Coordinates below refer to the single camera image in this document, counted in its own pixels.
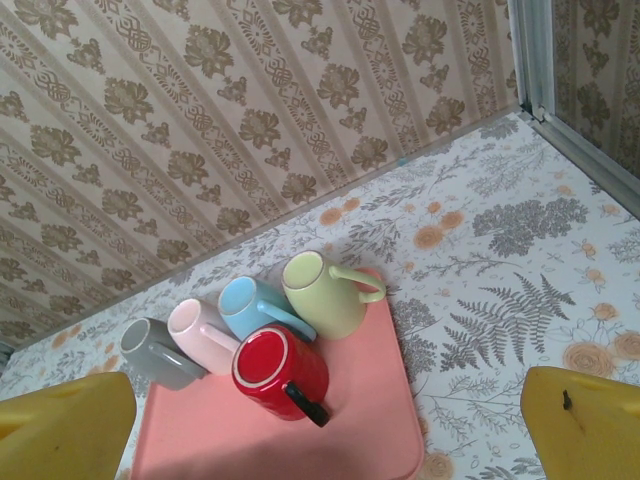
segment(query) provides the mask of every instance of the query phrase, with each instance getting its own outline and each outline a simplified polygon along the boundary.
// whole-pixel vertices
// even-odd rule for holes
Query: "metal frame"
[[[509,0],[509,8],[518,91],[529,124],[640,217],[640,180],[555,116],[553,0]]]
[[[552,0],[509,0],[509,11],[520,103],[542,122],[555,111]]]

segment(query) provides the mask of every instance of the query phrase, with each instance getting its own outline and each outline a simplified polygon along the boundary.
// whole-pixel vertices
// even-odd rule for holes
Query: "table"
[[[640,384],[640,224],[517,115],[396,168],[17,352],[0,399],[120,370],[134,318],[215,301],[234,276],[277,284],[314,249],[384,276],[425,435],[420,479],[542,479],[519,408],[533,365]]]

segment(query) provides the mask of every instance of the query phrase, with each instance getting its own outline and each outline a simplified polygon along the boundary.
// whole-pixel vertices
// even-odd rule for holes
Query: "pink tray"
[[[330,375],[324,428],[274,417],[229,375],[178,392],[152,384],[131,478],[413,478],[424,445],[386,299],[369,304],[356,333],[316,347]]]

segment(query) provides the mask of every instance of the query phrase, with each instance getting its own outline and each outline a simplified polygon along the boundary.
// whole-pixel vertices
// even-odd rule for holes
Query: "blue mug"
[[[229,282],[218,298],[218,310],[240,340],[270,323],[287,327],[307,342],[316,338],[316,331],[294,315],[284,294],[251,277],[238,277]]]

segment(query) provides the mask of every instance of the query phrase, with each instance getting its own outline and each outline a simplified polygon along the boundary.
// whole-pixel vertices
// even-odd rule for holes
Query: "wallpaper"
[[[640,0],[554,0],[556,115],[640,178]]]
[[[506,0],[0,4],[20,345],[517,101]]]

